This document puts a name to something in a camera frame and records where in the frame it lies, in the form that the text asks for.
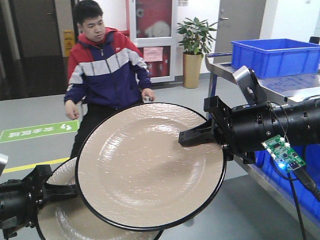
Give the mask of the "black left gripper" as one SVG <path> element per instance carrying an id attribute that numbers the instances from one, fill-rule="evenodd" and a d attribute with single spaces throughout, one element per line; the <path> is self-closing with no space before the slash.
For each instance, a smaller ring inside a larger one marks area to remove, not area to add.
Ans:
<path id="1" fill-rule="evenodd" d="M 46 183 L 53 175 L 49 164 L 36 165 L 23 179 L 0 185 L 0 229 L 5 237 L 15 237 L 25 227 L 35 226 L 39 205 L 61 202 L 78 196 L 75 184 Z"/>

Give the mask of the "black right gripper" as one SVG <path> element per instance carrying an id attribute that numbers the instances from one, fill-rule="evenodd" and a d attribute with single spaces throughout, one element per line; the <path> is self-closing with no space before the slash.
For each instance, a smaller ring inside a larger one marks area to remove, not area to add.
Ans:
<path id="1" fill-rule="evenodd" d="M 178 143 L 182 147 L 218 143 L 244 164 L 255 164 L 255 152 L 263 150 L 262 142 L 275 135 L 269 102 L 230 108 L 218 96 L 212 96 L 204 100 L 203 109 L 213 119 L 181 131 Z"/>

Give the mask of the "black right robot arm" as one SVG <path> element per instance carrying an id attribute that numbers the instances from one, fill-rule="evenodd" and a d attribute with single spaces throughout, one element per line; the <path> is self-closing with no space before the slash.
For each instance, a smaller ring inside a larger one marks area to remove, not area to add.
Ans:
<path id="1" fill-rule="evenodd" d="M 262 142 L 276 135 L 287 137 L 292 146 L 320 142 L 319 98 L 287 105 L 265 101 L 230 108 L 218 96 L 212 96 L 204 100 L 204 111 L 212 118 L 180 132 L 181 146 L 217 143 L 225 153 L 253 164 L 253 153 L 263 150 Z"/>

